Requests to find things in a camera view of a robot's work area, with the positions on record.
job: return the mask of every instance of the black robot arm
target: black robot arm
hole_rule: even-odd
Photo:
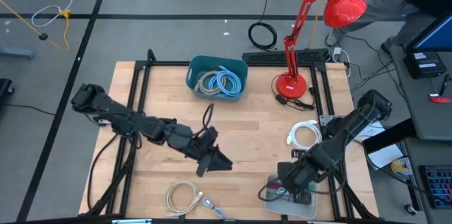
[[[293,163],[278,163],[278,178],[284,188],[291,194],[298,194],[309,186],[310,181],[321,182],[330,173],[339,181],[344,181],[337,171],[337,166],[343,161],[346,145],[371,123],[387,119],[391,114],[391,106],[392,104],[375,90],[367,92],[359,99],[356,110],[343,118],[333,119],[323,128],[321,143],[314,145],[307,152],[295,154],[298,160]],[[344,183],[345,191],[353,194],[346,181]]]
[[[112,100],[101,86],[83,84],[71,101],[72,108],[83,114],[97,114],[112,123],[113,131],[121,136],[135,137],[142,134],[151,143],[168,146],[183,153],[199,164],[196,174],[205,171],[231,170],[232,161],[224,156],[218,145],[214,146],[218,132],[213,126],[193,133],[190,127],[178,124],[176,119],[146,117]],[[206,110],[211,117],[213,104]]]

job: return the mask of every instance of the desk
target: desk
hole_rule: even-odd
[[[371,153],[403,140],[414,172],[414,180],[411,182],[424,189],[418,170],[420,165],[452,165],[452,105],[439,105],[429,101],[429,94],[434,92],[433,86],[429,79],[416,80],[411,77],[403,63],[406,54],[402,47],[391,48],[391,56],[411,118],[366,140],[366,149]],[[452,54],[439,53],[439,56],[446,68],[452,69]],[[436,89],[440,89],[443,79],[443,76],[432,79]],[[452,97],[452,87],[447,87],[445,95]],[[415,208],[425,211],[430,224],[448,223],[452,219],[452,210],[434,210],[425,195],[412,189],[410,195]]]
[[[109,91],[110,97],[124,105],[129,96],[134,64],[117,63]],[[197,164],[194,160],[184,158],[181,153],[167,146],[156,146],[144,141],[136,156],[126,217],[163,218],[163,199],[167,189],[177,180],[189,179],[197,184],[216,206],[225,210],[228,218],[280,220],[280,214],[271,213],[263,207],[263,202],[257,198],[257,192],[265,184],[267,176],[276,172],[277,162],[293,161],[290,159],[292,147],[285,144],[287,133],[292,126],[303,120],[317,118],[315,111],[300,112],[282,106],[275,100],[270,82],[274,76],[286,70],[283,67],[249,67],[246,90],[241,100],[236,103],[215,102],[210,125],[219,132],[217,142],[221,151],[234,162],[232,171],[208,172],[203,178],[199,178],[195,174]],[[210,102],[195,97],[186,87],[186,71],[186,66],[152,66],[144,110],[147,115],[156,117],[176,117],[178,122],[191,126],[195,131],[200,127],[203,113]],[[309,85],[309,69],[300,68],[299,72]],[[345,68],[342,64],[327,64],[327,72],[335,113],[346,115],[353,110],[353,103]],[[312,98],[305,94],[302,101],[311,102]],[[302,130],[298,136],[304,139],[301,143],[314,141],[314,135],[309,130]],[[94,155],[112,137],[113,133],[109,127],[101,128]],[[97,162],[93,175],[92,203],[102,195],[111,181],[117,147],[118,141],[112,144]],[[377,216],[374,192],[362,147],[351,143],[347,147],[346,157],[350,186],[364,205]],[[320,183],[317,189],[328,191],[327,181]],[[190,196],[189,190],[184,191],[181,188],[174,195],[176,206],[187,205],[191,200]],[[338,196],[340,202],[343,202],[341,194]],[[118,211],[118,205],[115,204],[114,213]],[[342,216],[345,216],[343,204],[340,204],[340,207]],[[85,191],[80,213],[87,210]],[[200,205],[190,212],[187,218],[217,217],[209,208]],[[316,219],[333,220],[330,196],[318,195]]]

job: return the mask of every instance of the computer monitor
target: computer monitor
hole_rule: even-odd
[[[409,52],[452,52],[452,11],[436,19],[408,46]]]

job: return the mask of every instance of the small red object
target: small red object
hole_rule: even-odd
[[[431,97],[430,102],[436,103],[436,104],[447,104],[450,103],[452,100],[449,97],[444,96],[438,96],[438,97]]]
[[[340,28],[355,22],[366,11],[365,0],[327,0],[323,19],[332,28]]]
[[[306,91],[306,81],[298,74],[295,45],[302,31],[311,5],[317,0],[303,0],[292,33],[284,38],[285,57],[289,71],[276,81],[279,94],[287,99],[297,99]],[[365,0],[327,0],[323,19],[327,26],[339,28],[351,24],[366,11]]]

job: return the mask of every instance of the wooden table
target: wooden table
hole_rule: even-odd
[[[129,96],[133,67],[134,62],[118,62],[109,91],[109,96],[124,105]],[[335,113],[346,115],[353,110],[353,103],[344,66],[327,64],[327,69]],[[186,66],[151,67],[145,113],[156,117],[175,117],[181,124],[189,125],[193,131],[197,131],[210,102],[195,97],[186,87],[186,70]],[[280,214],[271,213],[263,207],[263,202],[257,197],[258,190],[265,184],[269,174],[276,173],[278,162],[294,161],[290,158],[292,147],[285,143],[292,126],[300,121],[317,120],[316,111],[300,112],[282,106],[275,100],[270,82],[274,76],[286,70],[283,67],[250,67],[246,90],[241,100],[235,103],[215,102],[210,125],[219,132],[217,142],[221,151],[234,163],[232,171],[207,172],[204,177],[197,177],[196,161],[184,158],[181,153],[167,146],[156,146],[144,141],[136,156],[126,216],[164,218],[163,199],[167,189],[172,183],[187,179],[196,183],[205,196],[222,208],[227,218],[280,220]],[[311,84],[308,68],[299,68],[299,73],[307,80],[308,85]],[[320,73],[317,78],[322,94],[322,106],[327,113]],[[138,104],[138,96],[139,94],[136,94],[134,107]],[[307,92],[301,100],[311,103],[312,97]],[[94,155],[112,137],[111,128],[101,128]],[[314,135],[308,129],[301,129],[297,138],[303,144],[314,141]],[[95,166],[92,204],[99,199],[111,181],[118,144],[119,140],[113,143]],[[359,144],[351,143],[347,147],[346,165],[350,186],[364,205],[377,216],[369,170],[364,151]],[[327,181],[318,184],[317,190],[328,191]],[[342,193],[338,193],[341,215],[345,216],[341,195]],[[173,198],[176,206],[187,206],[191,200],[191,191],[182,187],[176,191]],[[119,203],[116,203],[115,207],[114,212],[118,212]],[[80,213],[87,210],[85,190]],[[187,218],[217,217],[209,208],[200,204]],[[300,218],[289,216],[289,219]],[[330,196],[318,195],[316,219],[333,220]]]

